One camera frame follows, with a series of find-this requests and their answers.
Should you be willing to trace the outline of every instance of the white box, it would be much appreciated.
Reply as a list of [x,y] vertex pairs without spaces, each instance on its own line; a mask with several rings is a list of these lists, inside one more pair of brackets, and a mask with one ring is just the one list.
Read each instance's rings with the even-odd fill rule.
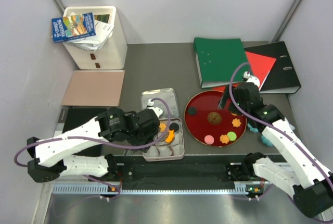
[[95,15],[110,14],[108,23],[113,24],[114,28],[109,39],[100,50],[95,52],[84,51],[64,44],[66,49],[80,69],[122,69],[125,65],[127,43],[114,6],[68,7],[65,9],[63,16],[69,16],[71,13],[82,14],[89,12]]

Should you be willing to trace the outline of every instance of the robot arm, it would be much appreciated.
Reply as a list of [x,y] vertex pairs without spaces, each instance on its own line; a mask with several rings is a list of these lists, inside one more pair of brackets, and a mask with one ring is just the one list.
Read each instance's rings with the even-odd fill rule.
[[[47,182],[67,175],[91,175],[102,177],[115,175],[117,164],[112,155],[85,157],[75,155],[100,143],[82,139],[93,138],[104,142],[127,141],[130,145],[145,145],[153,141],[159,131],[162,110],[147,108],[138,113],[125,113],[110,108],[84,125],[56,137],[58,141],[44,143],[28,149],[33,160],[28,162],[28,174],[35,182]],[[27,144],[40,142],[35,137]]]
[[[233,87],[233,96],[238,106],[252,117],[256,117],[275,128],[282,130],[292,138],[290,141],[272,127],[258,123],[248,117],[248,122],[268,138],[294,172],[274,164],[267,156],[261,153],[248,154],[242,163],[247,176],[261,177],[270,181],[294,199],[298,209],[307,217],[315,217],[333,206],[333,192],[327,181],[308,157],[297,147],[310,156],[324,171],[330,180],[333,180],[331,171],[310,153],[299,138],[291,130],[287,119],[274,105],[265,105],[259,94],[258,86],[252,82],[243,82]],[[220,101],[220,108],[228,109],[236,114],[241,112],[231,103],[229,104],[229,87]]]

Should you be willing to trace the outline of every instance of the black binder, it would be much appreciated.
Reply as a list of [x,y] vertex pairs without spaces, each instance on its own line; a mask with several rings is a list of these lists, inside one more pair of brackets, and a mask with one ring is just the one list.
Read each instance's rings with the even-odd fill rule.
[[276,59],[261,87],[261,94],[293,94],[301,87],[285,42],[248,47],[245,51]]

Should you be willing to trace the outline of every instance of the metal floor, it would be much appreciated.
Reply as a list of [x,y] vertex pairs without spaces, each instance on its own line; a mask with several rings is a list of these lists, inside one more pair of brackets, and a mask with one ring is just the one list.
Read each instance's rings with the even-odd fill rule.
[[45,224],[316,223],[277,188],[259,202],[235,200],[229,195],[121,195],[110,203],[89,199],[62,218],[55,218],[50,211],[56,202],[55,211],[60,215],[84,197],[52,195]]

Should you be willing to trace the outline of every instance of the teal object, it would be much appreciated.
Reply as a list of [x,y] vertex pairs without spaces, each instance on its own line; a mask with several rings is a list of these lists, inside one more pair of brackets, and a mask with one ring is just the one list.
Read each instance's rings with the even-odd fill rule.
[[249,130],[250,130],[251,132],[253,132],[253,133],[258,133],[258,132],[259,132],[258,129],[255,129],[255,128],[252,127],[251,124],[249,124],[249,123],[248,123],[248,128],[249,128]]
[[[251,132],[253,133],[258,133],[259,130],[252,127],[251,124],[248,123],[248,128]],[[266,144],[268,147],[273,147],[274,145],[271,143],[271,141],[269,139],[267,139],[266,137],[264,137],[263,135],[261,135],[261,141]]]
[[263,135],[261,135],[261,140],[262,140],[262,142],[265,143],[268,147],[273,147],[273,146],[274,146],[274,145],[271,143],[271,141],[270,141],[268,138],[264,137]]

